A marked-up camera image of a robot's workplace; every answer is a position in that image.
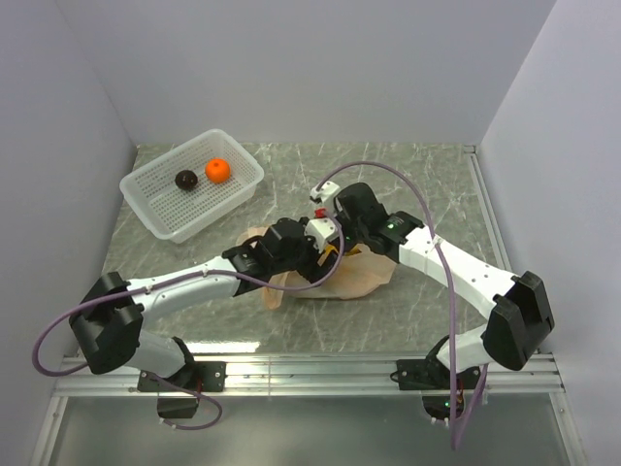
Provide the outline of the translucent orange plastic bag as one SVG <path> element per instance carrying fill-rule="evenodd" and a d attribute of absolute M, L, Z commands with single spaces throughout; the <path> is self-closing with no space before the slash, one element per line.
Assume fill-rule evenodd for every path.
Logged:
<path fill-rule="evenodd" d="M 261 290 L 263 305 L 268 310 L 280 307 L 284 297 L 294 299 L 353 300 L 369 295 L 390 283 L 396 264 L 385 256 L 358 245 L 343 258 L 336 273 L 324 284 L 304 291 Z"/>

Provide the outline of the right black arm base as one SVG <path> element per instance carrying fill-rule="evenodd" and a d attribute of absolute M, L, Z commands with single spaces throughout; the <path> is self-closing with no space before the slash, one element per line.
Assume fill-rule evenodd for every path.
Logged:
<path fill-rule="evenodd" d="M 442 391 L 450 390 L 450 374 L 434 358 L 399 359 L 396 370 L 389 379 L 399 386 L 401 391 Z M 423 410 L 432 421 L 449 422 L 450 395 L 423 395 Z"/>

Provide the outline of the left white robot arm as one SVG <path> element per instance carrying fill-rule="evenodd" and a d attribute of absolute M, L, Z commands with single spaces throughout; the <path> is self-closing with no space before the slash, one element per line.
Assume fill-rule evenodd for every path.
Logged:
<path fill-rule="evenodd" d="M 102 375 L 132 366 L 155 373 L 171 389 L 188 388 L 196 368 L 186 346 L 178 338 L 146 332 L 145 320 L 246 294 L 284 272 L 314 281 L 319 257 L 334 233 L 326 219 L 282 218 L 263 234 L 188 269 L 132 281 L 117 272 L 102 276 L 69 320 L 87 367 Z"/>

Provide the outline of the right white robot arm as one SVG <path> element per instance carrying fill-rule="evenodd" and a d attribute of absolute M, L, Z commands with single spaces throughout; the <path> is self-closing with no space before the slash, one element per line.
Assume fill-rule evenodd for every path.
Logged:
<path fill-rule="evenodd" d="M 473 330 L 444 337 L 430 350 L 427 375 L 435 386 L 449 387 L 464 371 L 491 362 L 519 371 L 553 330 L 538 275 L 527 271 L 516 276 L 496 268 L 433 235 L 418 218 L 403 211 L 387 213 L 365 183 L 342 189 L 334 207 L 350 240 L 452 287 L 485 319 Z"/>

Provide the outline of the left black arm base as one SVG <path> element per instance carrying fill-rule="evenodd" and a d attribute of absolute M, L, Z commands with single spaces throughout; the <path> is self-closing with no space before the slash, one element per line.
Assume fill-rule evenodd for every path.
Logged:
<path fill-rule="evenodd" d="M 216 360 L 191 363 L 189 368 L 162 380 L 142 371 L 137 391 L 157 396 L 157 413 L 164 420 L 192 419 L 205 397 L 224 390 L 226 370 L 227 363 Z"/>

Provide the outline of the orange tangerine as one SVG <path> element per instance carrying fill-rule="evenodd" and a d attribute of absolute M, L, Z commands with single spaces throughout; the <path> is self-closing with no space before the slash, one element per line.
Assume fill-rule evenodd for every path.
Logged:
<path fill-rule="evenodd" d="M 231 168 L 225 159 L 213 158 L 205 165 L 205 175 L 211 183 L 226 183 L 231 177 Z"/>

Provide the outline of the dark purple mangosteen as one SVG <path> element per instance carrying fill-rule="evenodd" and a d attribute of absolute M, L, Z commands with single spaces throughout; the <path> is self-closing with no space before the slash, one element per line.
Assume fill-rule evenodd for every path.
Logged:
<path fill-rule="evenodd" d="M 198 176 L 191 170 L 181 170 L 175 176 L 176 187 L 183 191 L 192 191 L 198 181 Z"/>

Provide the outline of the white perforated plastic basket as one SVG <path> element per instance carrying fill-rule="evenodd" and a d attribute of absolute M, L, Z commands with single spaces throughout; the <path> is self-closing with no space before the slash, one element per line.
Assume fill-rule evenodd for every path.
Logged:
<path fill-rule="evenodd" d="M 229 163 L 226 183 L 207 179 L 205 165 L 213 158 Z M 198 176 L 192 191 L 176 187 L 181 170 Z M 145 228 L 160 240 L 180 244 L 249 200 L 263 178 L 253 155 L 226 132 L 212 129 L 132 171 L 119 188 Z"/>

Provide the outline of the aluminium mounting rail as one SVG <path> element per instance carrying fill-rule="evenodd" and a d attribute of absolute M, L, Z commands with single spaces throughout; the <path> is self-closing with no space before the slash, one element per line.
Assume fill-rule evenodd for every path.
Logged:
<path fill-rule="evenodd" d="M 388 396 L 400 394 L 389 378 L 400 360 L 420 361 L 423 356 L 405 353 L 207 353 L 195 359 L 208 370 L 208 381 L 221 383 L 220 397 L 278 396 Z M 33 462 L 47 465 L 68 401 L 72 397 L 112 398 L 141 395 L 143 374 L 122 367 L 104 376 L 80 371 L 57 380 Z M 588 460 L 573 422 L 565 387 L 555 358 L 535 354 L 523 370 L 512 372 L 489 366 L 481 376 L 486 396 L 495 394 L 548 395 L 562 444 L 571 465 Z"/>

